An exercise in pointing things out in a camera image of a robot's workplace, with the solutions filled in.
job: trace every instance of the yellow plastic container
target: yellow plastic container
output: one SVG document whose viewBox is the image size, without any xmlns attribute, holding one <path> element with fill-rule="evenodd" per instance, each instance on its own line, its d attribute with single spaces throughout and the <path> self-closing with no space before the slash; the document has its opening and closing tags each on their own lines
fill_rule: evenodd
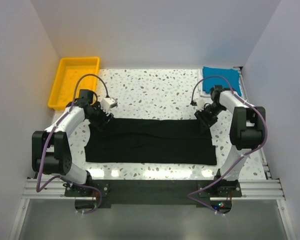
<svg viewBox="0 0 300 240">
<path fill-rule="evenodd" d="M 56 111 L 62 111 L 72 101 L 76 84 L 85 74 L 98 74 L 99 57 L 64 57 L 61 58 L 58 70 L 56 71 L 53 87 L 51 90 L 48 107 Z M 80 89 L 95 91 L 97 78 L 87 76 L 80 82 L 76 91 L 76 98 Z"/>
</svg>

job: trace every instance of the black cloth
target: black cloth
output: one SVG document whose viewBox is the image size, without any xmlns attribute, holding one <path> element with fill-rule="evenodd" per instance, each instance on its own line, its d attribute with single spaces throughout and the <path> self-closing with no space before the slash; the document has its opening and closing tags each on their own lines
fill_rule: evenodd
<svg viewBox="0 0 300 240">
<path fill-rule="evenodd" d="M 104 132 L 89 128 L 87 162 L 217 165 L 211 132 L 200 133 L 198 120 L 113 118 Z"/>
</svg>

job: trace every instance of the terrazzo tabletop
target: terrazzo tabletop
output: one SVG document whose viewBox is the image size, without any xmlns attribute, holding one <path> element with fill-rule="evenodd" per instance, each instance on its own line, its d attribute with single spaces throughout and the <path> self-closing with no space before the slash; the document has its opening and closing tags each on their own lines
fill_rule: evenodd
<svg viewBox="0 0 300 240">
<path fill-rule="evenodd" d="M 196 108 L 190 102 L 193 87 L 198 81 L 197 72 L 197 69 L 101 69 L 99 76 L 106 82 L 109 95 L 117 99 L 118 107 L 111 110 L 115 118 L 185 120 L 196 119 Z M 100 100 L 106 95 L 100 82 L 96 92 Z M 196 91 L 195 98 L 198 97 L 199 91 Z M 62 111 L 56 111 L 53 122 L 61 114 Z M 90 138 L 88 120 L 82 122 L 68 140 L 72 162 L 88 170 L 93 179 L 210 180 L 224 164 L 230 151 L 231 120 L 231 113 L 222 111 L 218 122 L 210 128 L 212 143 L 216 146 L 216 166 L 142 163 L 142 156 L 139 156 L 140 163 L 86 162 L 85 146 Z M 260 151 L 249 156 L 239 179 L 266 179 Z"/>
</svg>

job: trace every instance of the white wall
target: white wall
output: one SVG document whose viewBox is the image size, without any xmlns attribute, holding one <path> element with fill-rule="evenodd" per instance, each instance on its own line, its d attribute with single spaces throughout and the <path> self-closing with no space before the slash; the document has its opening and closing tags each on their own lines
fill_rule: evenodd
<svg viewBox="0 0 300 240">
<path fill-rule="evenodd" d="M 31 0 L 61 57 L 103 68 L 243 66 L 280 0 Z"/>
<path fill-rule="evenodd" d="M 300 240 L 300 0 L 282 0 L 243 67 L 250 101 L 266 108 L 264 147 Z"/>
<path fill-rule="evenodd" d="M 50 121 L 58 66 L 29 0 L 0 0 L 0 240 L 9 237 L 31 170 L 31 135 Z"/>
</svg>

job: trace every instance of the blue cloth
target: blue cloth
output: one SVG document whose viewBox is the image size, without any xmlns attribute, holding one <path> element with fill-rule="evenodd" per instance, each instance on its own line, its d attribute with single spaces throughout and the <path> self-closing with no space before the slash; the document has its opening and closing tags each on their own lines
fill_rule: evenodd
<svg viewBox="0 0 300 240">
<path fill-rule="evenodd" d="M 213 75 L 219 75 L 224 78 L 226 78 L 233 90 L 235 90 L 239 96 L 241 96 L 241 91 L 239 87 L 239 72 L 234 70 L 234 69 L 221 69 L 221 68 L 211 68 L 211 67 L 203 67 L 202 70 L 202 75 L 204 78 L 213 76 Z M 223 80 L 220 77 L 211 77 L 203 81 L 202 86 L 203 90 L 207 93 L 210 94 L 210 90 L 215 86 L 215 85 L 221 85 L 224 88 L 228 88 L 228 84 L 226 83 L 225 80 Z"/>
</svg>

